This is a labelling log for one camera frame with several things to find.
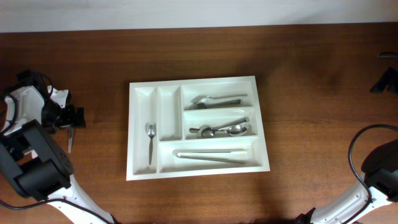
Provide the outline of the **steel tablespoon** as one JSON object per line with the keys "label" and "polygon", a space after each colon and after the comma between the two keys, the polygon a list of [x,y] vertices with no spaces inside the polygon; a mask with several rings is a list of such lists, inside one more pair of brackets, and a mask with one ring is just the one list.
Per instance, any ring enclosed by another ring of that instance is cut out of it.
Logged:
{"label": "steel tablespoon", "polygon": [[198,134],[199,138],[215,138],[217,135],[227,135],[231,137],[243,136],[247,133],[248,128],[243,124],[227,126],[221,129],[215,129],[209,125],[203,125],[200,128],[190,128],[189,132]]}
{"label": "steel tablespoon", "polygon": [[216,133],[226,133],[231,137],[243,136],[248,128],[244,125],[249,122],[248,117],[239,118],[219,126],[202,126],[196,133],[197,138],[213,138]]}

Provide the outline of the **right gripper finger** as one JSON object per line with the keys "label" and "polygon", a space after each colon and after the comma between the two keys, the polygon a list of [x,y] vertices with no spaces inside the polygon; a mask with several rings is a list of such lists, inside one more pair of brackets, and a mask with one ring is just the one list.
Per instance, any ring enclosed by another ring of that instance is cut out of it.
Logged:
{"label": "right gripper finger", "polygon": [[386,72],[387,79],[387,90],[393,94],[397,94],[397,72],[396,71],[387,71]]}
{"label": "right gripper finger", "polygon": [[387,79],[386,79],[386,72],[387,71],[395,71],[394,68],[389,67],[384,74],[382,75],[382,77],[373,85],[373,87],[370,89],[371,93],[381,93],[384,90],[387,90]]}

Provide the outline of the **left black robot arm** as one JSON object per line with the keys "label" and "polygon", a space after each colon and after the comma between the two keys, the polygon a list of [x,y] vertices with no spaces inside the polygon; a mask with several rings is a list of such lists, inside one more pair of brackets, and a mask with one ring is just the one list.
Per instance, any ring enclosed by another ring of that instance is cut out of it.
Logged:
{"label": "left black robot arm", "polygon": [[6,88],[1,99],[6,104],[1,130],[1,174],[11,187],[34,204],[14,206],[27,210],[48,204],[73,223],[116,223],[112,214],[101,209],[80,187],[72,163],[52,135],[67,129],[73,144],[76,128],[85,128],[85,111],[71,103],[68,90],[55,89],[43,73],[25,70],[17,83]]}

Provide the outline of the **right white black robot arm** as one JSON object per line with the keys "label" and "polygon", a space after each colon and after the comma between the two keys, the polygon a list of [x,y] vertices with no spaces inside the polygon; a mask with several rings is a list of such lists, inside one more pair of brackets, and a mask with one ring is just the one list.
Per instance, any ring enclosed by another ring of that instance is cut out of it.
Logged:
{"label": "right white black robot arm", "polygon": [[397,140],[376,147],[365,158],[358,172],[353,164],[353,148],[363,133],[370,129],[397,131],[396,126],[372,124],[358,131],[348,148],[348,164],[357,182],[336,200],[300,214],[294,223],[351,224],[371,211],[397,202]]}

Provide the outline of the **steel fork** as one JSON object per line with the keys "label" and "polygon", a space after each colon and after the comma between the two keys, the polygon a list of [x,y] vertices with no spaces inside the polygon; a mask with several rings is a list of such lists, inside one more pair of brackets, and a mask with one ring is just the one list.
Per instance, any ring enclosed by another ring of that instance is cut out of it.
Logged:
{"label": "steel fork", "polygon": [[192,99],[190,102],[192,104],[197,104],[199,102],[202,102],[203,100],[207,100],[207,99],[211,99],[211,100],[220,100],[220,99],[224,99],[224,98],[234,98],[234,97],[246,97],[248,96],[248,94],[246,93],[241,93],[241,94],[234,94],[234,95],[223,95],[223,96],[208,96],[208,95],[199,95],[196,96],[194,99]]}
{"label": "steel fork", "polygon": [[221,103],[197,103],[191,105],[189,110],[203,110],[203,109],[212,109],[212,108],[220,108],[224,106],[233,106],[233,105],[241,105],[243,103],[242,99],[237,100],[229,100]]}

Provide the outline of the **small steel teaspoon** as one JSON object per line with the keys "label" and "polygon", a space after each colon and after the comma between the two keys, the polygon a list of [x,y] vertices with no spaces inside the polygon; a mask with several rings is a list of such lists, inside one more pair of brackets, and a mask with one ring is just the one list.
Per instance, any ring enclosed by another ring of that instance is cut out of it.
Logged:
{"label": "small steel teaspoon", "polygon": [[74,129],[70,128],[69,133],[68,133],[68,153],[70,154],[72,152],[72,146],[73,146],[73,133]]}
{"label": "small steel teaspoon", "polygon": [[152,156],[153,156],[153,141],[156,136],[156,128],[154,124],[149,124],[147,127],[147,135],[150,138],[149,141],[149,165],[152,164]]}

